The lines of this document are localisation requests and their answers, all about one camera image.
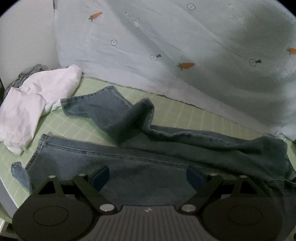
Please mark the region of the white folded garment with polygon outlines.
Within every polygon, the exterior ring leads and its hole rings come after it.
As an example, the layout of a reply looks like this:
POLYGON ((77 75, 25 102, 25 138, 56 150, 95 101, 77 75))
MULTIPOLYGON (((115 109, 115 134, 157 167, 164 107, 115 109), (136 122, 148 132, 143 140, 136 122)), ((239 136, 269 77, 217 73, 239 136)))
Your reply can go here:
POLYGON ((81 76, 82 69, 71 65, 34 73, 21 87, 11 87, 1 105, 1 142, 6 148, 21 155, 34 138, 40 118, 74 93, 81 76))

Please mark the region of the light blue carrot print sheet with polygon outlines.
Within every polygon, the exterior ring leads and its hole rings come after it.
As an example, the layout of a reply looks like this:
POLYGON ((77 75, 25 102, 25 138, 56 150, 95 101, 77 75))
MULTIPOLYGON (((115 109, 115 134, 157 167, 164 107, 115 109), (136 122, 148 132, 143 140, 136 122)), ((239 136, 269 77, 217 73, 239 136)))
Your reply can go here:
POLYGON ((295 140, 295 16, 279 1, 55 1, 61 66, 295 140))

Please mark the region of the blue denim jeans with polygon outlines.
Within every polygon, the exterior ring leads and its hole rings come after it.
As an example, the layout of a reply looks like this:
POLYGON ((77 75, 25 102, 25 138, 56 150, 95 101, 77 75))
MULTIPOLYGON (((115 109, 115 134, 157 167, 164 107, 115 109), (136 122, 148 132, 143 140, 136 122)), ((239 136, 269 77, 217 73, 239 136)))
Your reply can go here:
POLYGON ((30 191, 50 175, 69 180, 108 166, 110 180, 102 193, 114 205, 180 205, 194 193, 186 181, 192 166, 207 174, 253 178, 283 216, 279 240, 294 229, 295 170, 283 140, 155 126, 149 99, 131 104, 114 86, 62 99, 61 105, 68 116, 92 119, 114 147, 42 135, 25 167, 11 165, 12 175, 30 191))

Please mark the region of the green grid cutting mat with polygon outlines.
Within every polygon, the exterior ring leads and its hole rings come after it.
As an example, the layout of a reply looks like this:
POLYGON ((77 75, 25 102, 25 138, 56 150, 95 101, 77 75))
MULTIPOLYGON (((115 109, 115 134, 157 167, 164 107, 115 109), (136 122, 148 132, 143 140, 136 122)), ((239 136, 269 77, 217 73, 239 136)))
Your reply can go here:
MULTIPOLYGON (((154 106, 152 124, 155 126, 208 131, 244 140, 253 140, 262 137, 262 135, 250 131, 243 126, 194 106, 163 96, 148 94, 144 91, 112 85, 96 78, 82 78, 73 97, 95 93, 108 86, 114 86, 131 104, 136 104, 145 98, 149 99, 154 106)), ((114 147, 114 142, 112 142, 111 138, 100 130, 92 119, 68 116, 64 113, 62 106, 41 117, 34 139, 20 156, 13 154, 5 145, 1 145, 1 181, 5 186, 6 192, 9 194, 10 201, 16 207, 20 207, 33 191, 30 191, 16 180, 11 173, 11 165, 19 162, 25 167, 33 156, 41 136, 44 134, 79 142, 114 147)))

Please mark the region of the grey garment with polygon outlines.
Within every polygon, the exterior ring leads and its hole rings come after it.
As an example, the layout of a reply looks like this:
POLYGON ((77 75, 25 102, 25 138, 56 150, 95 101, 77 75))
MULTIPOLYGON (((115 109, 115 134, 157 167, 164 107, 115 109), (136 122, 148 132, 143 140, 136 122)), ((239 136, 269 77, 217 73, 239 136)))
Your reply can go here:
POLYGON ((60 68, 61 67, 59 65, 49 68, 47 65, 42 65, 42 64, 36 64, 32 67, 27 68, 26 70, 22 71, 18 75, 16 80, 12 81, 8 85, 8 87, 4 91, 4 98, 6 98, 6 96, 8 95, 8 93, 12 87, 15 87, 15 88, 21 87, 23 85, 24 81, 27 80, 31 75, 38 73, 38 72, 42 72, 42 71, 55 70, 55 69, 60 69, 60 68))

